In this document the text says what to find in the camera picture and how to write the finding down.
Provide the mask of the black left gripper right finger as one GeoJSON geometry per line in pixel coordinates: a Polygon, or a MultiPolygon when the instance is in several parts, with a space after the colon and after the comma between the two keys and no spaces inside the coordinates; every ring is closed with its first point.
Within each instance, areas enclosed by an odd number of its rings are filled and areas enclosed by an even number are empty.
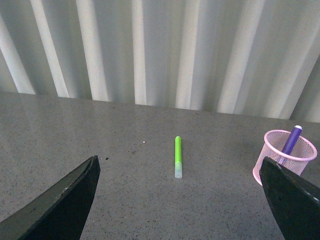
{"type": "Polygon", "coordinates": [[[286,240],[320,238],[320,188],[265,157],[259,170],[269,207],[286,240]]]}

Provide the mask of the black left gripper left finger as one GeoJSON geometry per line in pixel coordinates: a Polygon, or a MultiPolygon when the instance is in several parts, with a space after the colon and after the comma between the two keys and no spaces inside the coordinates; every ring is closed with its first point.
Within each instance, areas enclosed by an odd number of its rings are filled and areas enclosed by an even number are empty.
{"type": "Polygon", "coordinates": [[[78,240],[100,176],[92,156],[32,202],[0,223],[2,240],[78,240]]]}

